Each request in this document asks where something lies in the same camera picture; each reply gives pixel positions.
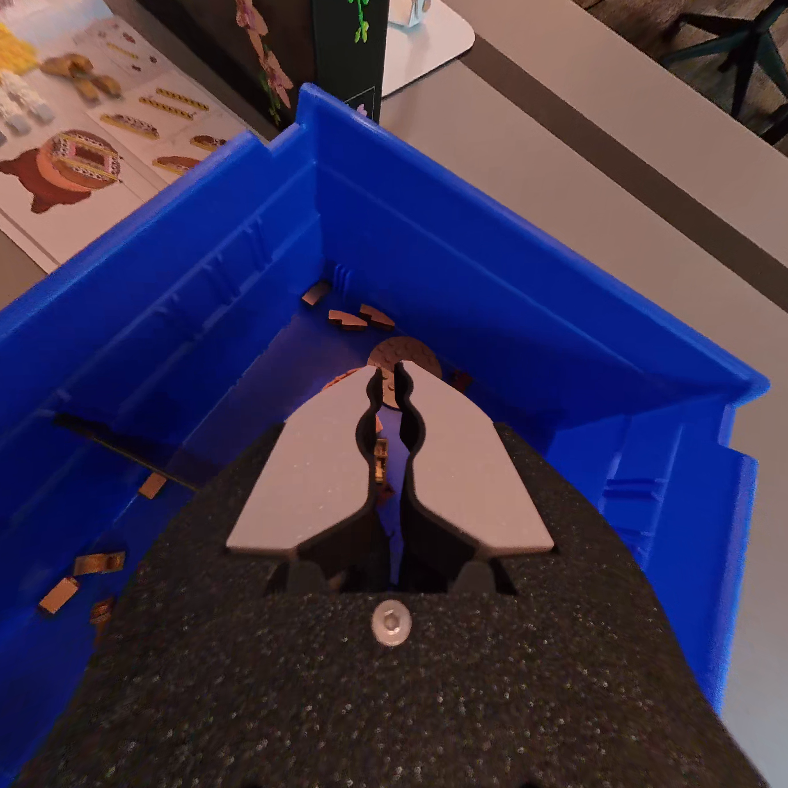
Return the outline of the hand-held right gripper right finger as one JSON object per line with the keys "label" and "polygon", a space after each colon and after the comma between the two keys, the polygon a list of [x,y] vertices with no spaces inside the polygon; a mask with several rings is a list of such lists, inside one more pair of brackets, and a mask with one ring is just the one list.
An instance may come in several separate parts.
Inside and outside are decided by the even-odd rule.
{"label": "hand-held right gripper right finger", "polygon": [[408,449],[401,532],[422,561],[550,552],[554,540],[487,414],[415,363],[397,364]]}

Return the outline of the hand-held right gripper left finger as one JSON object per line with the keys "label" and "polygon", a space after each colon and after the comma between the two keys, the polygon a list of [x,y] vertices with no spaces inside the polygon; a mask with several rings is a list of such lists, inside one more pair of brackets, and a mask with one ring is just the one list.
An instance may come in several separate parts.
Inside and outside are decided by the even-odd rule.
{"label": "hand-held right gripper left finger", "polygon": [[268,557],[351,557],[375,505],[377,370],[361,367],[285,421],[226,541]]}

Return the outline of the blue plastic bin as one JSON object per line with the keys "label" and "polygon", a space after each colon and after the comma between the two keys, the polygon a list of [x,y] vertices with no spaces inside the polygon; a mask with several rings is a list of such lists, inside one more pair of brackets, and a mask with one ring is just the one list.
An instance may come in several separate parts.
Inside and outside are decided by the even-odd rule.
{"label": "blue plastic bin", "polygon": [[[395,332],[327,321],[362,303]],[[228,550],[287,418],[397,335],[492,419],[554,548],[407,548],[375,367],[357,552]],[[756,481],[731,423],[768,386],[304,87],[270,145],[237,136],[2,310],[2,786],[767,786],[716,706]],[[222,470],[145,499],[58,411]]]}

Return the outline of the black bin divider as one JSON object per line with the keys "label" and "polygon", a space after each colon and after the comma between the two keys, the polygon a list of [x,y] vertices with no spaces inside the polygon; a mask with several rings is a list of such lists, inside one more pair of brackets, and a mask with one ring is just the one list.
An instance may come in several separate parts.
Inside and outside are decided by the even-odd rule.
{"label": "black bin divider", "polygon": [[68,429],[194,492],[202,489],[222,470],[222,466],[196,455],[182,445],[119,433],[101,421],[58,411],[52,422],[54,426]]}

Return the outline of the brick set instruction booklet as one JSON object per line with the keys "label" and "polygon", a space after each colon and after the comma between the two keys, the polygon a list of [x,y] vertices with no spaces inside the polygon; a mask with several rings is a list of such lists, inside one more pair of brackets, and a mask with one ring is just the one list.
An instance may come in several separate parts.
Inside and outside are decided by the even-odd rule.
{"label": "brick set instruction booklet", "polygon": [[[242,131],[261,140],[271,137],[259,112],[141,2],[2,2],[2,25],[35,49],[38,65],[24,81],[52,114],[42,122],[22,110],[30,127],[25,134],[2,122],[2,163],[27,152],[42,155],[44,143],[82,131],[108,143],[120,165],[116,181],[88,189],[85,199],[63,202],[57,194],[39,212],[33,203],[45,202],[46,186],[31,191],[17,173],[39,172],[36,161],[2,172],[3,302],[174,183],[178,175],[155,159],[178,155],[201,162],[211,152],[191,140],[202,134],[224,140]],[[42,71],[46,60],[67,54],[85,57],[98,75],[116,80],[121,96],[101,94],[91,101],[63,76]]]}

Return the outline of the white flat board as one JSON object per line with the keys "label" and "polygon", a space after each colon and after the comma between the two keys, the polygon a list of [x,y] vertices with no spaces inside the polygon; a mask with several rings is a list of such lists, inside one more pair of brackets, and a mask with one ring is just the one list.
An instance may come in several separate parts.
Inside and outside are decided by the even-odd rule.
{"label": "white flat board", "polygon": [[386,98],[465,54],[471,25],[441,1],[390,1],[382,97]]}

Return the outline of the black orchid print set box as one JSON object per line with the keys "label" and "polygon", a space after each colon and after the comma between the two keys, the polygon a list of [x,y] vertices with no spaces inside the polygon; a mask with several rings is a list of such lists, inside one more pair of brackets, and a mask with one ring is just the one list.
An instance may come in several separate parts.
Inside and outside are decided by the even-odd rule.
{"label": "black orchid print set box", "polygon": [[314,84],[372,122],[382,100],[389,1],[141,1],[278,130]]}

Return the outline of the dark office chair base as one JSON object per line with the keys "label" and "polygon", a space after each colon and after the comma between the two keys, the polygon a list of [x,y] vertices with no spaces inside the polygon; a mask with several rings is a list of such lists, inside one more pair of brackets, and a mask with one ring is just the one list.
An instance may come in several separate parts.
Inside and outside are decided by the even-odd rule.
{"label": "dark office chair base", "polygon": [[667,52],[657,60],[662,67],[669,69],[680,62],[724,55],[717,70],[734,74],[728,115],[737,122],[742,121],[746,95],[754,73],[759,69],[783,98],[783,104],[769,115],[767,127],[759,134],[759,138],[772,147],[782,143],[787,136],[786,60],[772,34],[772,27],[786,13],[786,8],[786,1],[772,1],[752,19],[682,12],[662,32],[662,40],[672,41],[685,27],[704,32],[708,38]]}

